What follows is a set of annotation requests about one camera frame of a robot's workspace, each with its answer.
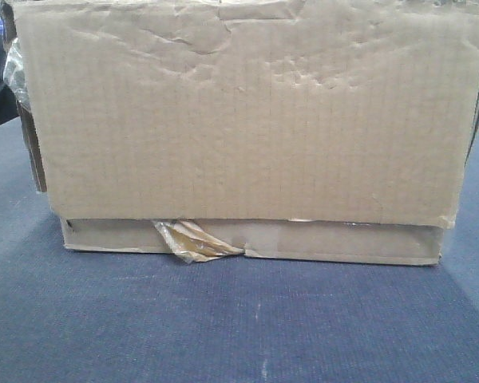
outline brown cardboard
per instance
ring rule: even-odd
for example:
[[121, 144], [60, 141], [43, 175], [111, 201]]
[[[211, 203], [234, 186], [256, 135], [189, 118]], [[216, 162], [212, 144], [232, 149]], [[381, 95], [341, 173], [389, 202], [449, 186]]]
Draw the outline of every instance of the brown cardboard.
[[[10, 48], [10, 43], [17, 37], [16, 25], [14, 24], [14, 12], [10, 4], [4, 0], [0, 1], [0, 17], [4, 25], [4, 49]], [[34, 119], [32, 113], [17, 103], [18, 115], [22, 120], [23, 140], [26, 149], [29, 151], [30, 167], [32, 169], [32, 177], [38, 192], [46, 192], [46, 178], [44, 168], [42, 167], [41, 150], [39, 149], [38, 135], [35, 130]]]
[[451, 227], [479, 4], [14, 4], [49, 199], [67, 219]]
[[[83, 251], [170, 253], [149, 220], [62, 220], [65, 247]], [[245, 249], [247, 256], [278, 259], [434, 265], [443, 230], [402, 225], [201, 219], [210, 235]]]

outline torn tape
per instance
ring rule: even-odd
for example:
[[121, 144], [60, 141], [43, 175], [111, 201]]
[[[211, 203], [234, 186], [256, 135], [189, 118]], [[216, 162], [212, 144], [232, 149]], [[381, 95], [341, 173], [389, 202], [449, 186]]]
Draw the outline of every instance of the torn tape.
[[243, 249], [233, 247], [209, 235], [192, 221], [153, 220], [170, 250], [186, 263], [207, 262], [226, 255], [240, 255]]

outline cardboard box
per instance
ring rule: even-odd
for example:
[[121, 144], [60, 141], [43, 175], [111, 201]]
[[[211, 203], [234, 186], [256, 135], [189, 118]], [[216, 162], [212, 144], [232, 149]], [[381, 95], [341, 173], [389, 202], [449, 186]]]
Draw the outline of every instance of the cardboard box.
[[479, 2], [13, 10], [66, 246], [167, 251], [150, 220], [197, 219], [224, 242], [241, 233], [250, 255], [437, 262], [439, 246], [415, 243], [456, 216], [479, 116]]

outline clear tape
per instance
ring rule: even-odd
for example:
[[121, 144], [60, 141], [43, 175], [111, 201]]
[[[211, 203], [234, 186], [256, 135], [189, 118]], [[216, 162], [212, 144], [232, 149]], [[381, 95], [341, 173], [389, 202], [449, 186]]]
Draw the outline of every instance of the clear tape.
[[227, 255], [240, 255], [243, 249], [213, 237], [187, 220], [152, 221], [170, 250], [186, 263], [207, 262]]
[[10, 45], [6, 66], [3, 70], [3, 81], [13, 91], [16, 100], [30, 112], [30, 99], [26, 88], [23, 56], [18, 38], [15, 38]]

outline box flap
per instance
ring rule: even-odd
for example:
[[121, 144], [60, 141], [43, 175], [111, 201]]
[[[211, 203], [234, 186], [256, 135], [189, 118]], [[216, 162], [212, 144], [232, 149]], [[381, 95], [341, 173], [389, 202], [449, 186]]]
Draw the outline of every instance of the box flap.
[[453, 224], [479, 3], [14, 4], [66, 218]]

